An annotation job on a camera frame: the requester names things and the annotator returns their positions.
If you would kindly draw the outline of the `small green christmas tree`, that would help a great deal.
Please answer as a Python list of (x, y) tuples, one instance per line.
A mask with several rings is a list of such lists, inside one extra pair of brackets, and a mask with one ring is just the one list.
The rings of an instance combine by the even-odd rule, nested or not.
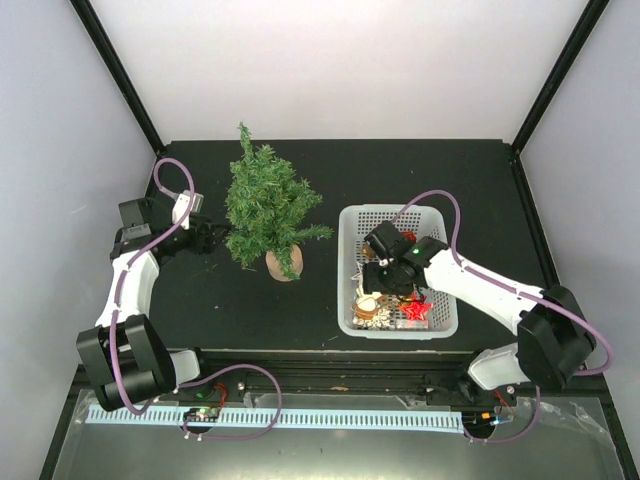
[(244, 269), (272, 254), (284, 279), (296, 281), (301, 270), (294, 265), (294, 249), (309, 240), (328, 239), (333, 233), (324, 224), (301, 225), (323, 197), (270, 145), (255, 146), (244, 123), (238, 130), (242, 156), (230, 163), (232, 181), (225, 206), (231, 232), (226, 247)]

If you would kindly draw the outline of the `white plastic mesh basket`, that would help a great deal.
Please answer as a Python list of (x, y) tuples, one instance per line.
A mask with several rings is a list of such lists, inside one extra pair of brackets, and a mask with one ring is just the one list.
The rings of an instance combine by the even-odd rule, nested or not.
[(375, 340), (416, 340), (426, 341), (453, 336), (458, 328), (457, 304), (454, 297), (420, 287), (417, 292), (425, 302), (434, 304), (428, 313), (427, 322), (410, 321), (389, 302), (386, 309), (394, 311), (394, 330), (369, 330), (366, 320), (359, 320), (354, 314), (356, 288), (361, 287), (351, 280), (368, 261), (360, 253), (364, 237), (385, 220), (392, 220), (401, 232), (411, 231), (417, 238), (429, 236), (447, 242), (444, 220), (433, 207), (412, 206), (396, 218), (401, 211), (400, 204), (364, 204), (345, 207), (339, 215), (338, 224), (338, 266), (337, 266), (337, 321), (343, 333)]

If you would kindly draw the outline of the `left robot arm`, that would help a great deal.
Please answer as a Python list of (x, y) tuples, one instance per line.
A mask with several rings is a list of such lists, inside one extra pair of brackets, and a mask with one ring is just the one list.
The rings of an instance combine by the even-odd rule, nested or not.
[(171, 353), (150, 320), (153, 287), (161, 261), (180, 251), (210, 254), (230, 231), (200, 213), (204, 196), (183, 192), (175, 200), (171, 224), (151, 225), (147, 198), (119, 205), (123, 226), (110, 253), (113, 280), (103, 312), (76, 339), (76, 348), (101, 407), (110, 412), (168, 394), (177, 387), (193, 399), (214, 388), (213, 372), (200, 365), (197, 349)]

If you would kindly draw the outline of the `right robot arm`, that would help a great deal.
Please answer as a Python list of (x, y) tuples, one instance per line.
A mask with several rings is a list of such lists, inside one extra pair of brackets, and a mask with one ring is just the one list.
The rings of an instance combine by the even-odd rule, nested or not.
[(365, 292), (408, 294), (427, 287), (474, 307), (514, 335), (513, 343), (478, 353), (457, 374), (456, 394), (467, 403), (523, 382), (561, 390), (595, 350), (595, 335), (575, 297), (560, 285), (544, 290), (501, 277), (455, 257), (449, 245), (431, 237), (413, 243), (404, 235), (386, 240), (370, 233), (365, 243), (377, 257), (363, 267)]

